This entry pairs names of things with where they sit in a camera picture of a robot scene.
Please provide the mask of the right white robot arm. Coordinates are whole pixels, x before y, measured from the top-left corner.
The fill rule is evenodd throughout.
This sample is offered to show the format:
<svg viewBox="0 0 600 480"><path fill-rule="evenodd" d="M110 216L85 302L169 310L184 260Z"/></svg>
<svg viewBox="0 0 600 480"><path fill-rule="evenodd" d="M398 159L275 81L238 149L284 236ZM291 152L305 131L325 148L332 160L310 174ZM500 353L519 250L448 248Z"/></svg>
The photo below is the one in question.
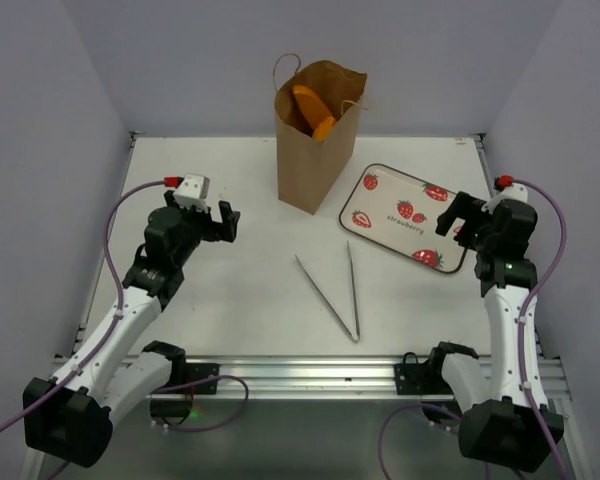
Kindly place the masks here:
<svg viewBox="0 0 600 480"><path fill-rule="evenodd" d="M483 375L471 348L442 342L431 352L425 379L434 391L452 391L461 411L464 457L534 473L556 453L564 420L550 411L540 379L534 327L540 283L526 257L538 215L526 194L522 185L506 187L489 201L460 192L439 215L437 234L446 235L460 221L454 239L476 253L491 374Z"/></svg>

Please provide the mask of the long orange fake baguette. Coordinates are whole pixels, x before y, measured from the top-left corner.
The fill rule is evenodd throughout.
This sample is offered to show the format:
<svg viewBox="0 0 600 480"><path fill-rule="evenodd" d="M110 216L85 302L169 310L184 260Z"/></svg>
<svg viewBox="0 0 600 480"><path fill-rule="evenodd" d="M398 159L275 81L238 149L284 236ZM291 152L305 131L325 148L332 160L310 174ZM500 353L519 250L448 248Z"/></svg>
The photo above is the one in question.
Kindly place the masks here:
<svg viewBox="0 0 600 480"><path fill-rule="evenodd" d="M316 129L332 113L319 96L309 87L294 85L292 94L304 119L312 129Z"/></svg>

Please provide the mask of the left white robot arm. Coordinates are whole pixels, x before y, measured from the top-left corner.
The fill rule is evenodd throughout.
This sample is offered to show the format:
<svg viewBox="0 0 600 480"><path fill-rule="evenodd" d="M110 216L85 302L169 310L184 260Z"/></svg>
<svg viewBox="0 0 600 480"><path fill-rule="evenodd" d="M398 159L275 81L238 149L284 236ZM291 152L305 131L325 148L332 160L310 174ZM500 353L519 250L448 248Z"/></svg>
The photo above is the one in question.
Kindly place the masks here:
<svg viewBox="0 0 600 480"><path fill-rule="evenodd" d="M184 281L183 267L201 242L232 243L239 212L218 204L220 221L195 197L173 191L148 217L144 242L121 283L120 298L82 347L49 379L23 392L28 447L84 468L107 449L115 428L147 395L181 390L188 379L183 349L148 344L123 364L140 335L164 312Z"/></svg>

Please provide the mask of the brown paper bag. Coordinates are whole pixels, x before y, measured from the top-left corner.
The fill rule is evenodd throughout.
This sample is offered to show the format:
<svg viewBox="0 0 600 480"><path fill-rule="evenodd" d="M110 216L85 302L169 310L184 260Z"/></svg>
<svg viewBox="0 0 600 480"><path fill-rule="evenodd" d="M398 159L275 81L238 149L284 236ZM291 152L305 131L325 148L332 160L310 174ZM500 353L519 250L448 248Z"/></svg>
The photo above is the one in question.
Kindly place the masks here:
<svg viewBox="0 0 600 480"><path fill-rule="evenodd" d="M298 63L274 98L278 198L314 214L351 158L368 75Z"/></svg>

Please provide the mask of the metal tongs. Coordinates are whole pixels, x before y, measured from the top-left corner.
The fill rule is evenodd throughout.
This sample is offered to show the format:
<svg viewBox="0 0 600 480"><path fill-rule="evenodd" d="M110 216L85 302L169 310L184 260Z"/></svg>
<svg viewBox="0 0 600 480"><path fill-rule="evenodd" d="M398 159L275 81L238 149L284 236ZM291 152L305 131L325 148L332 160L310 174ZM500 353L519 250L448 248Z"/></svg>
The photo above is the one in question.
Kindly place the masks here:
<svg viewBox="0 0 600 480"><path fill-rule="evenodd" d="M328 315L333 319L348 341L353 345L357 345L362 339L361 312L358 298L355 255L350 241L345 242L344 255L345 259L342 261L342 266L345 268L345 272L338 277L338 280L343 280L345 286L337 298L332 296L335 290L327 287L325 279L317 278L299 254L295 254L293 260L302 277L325 308Z"/></svg>

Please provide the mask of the round orange fake bread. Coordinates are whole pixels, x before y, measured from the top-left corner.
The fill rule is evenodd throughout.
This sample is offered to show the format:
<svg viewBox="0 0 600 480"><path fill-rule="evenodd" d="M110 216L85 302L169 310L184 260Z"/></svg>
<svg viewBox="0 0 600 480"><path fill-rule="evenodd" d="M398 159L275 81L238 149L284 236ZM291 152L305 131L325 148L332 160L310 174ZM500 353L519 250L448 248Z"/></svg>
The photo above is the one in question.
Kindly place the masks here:
<svg viewBox="0 0 600 480"><path fill-rule="evenodd" d="M314 128L313 133L312 133L312 139L317 142L323 142L326 139L326 137L329 135L329 133L332 131L336 122L337 122L337 120L332 116L328 116L325 119L323 119Z"/></svg>

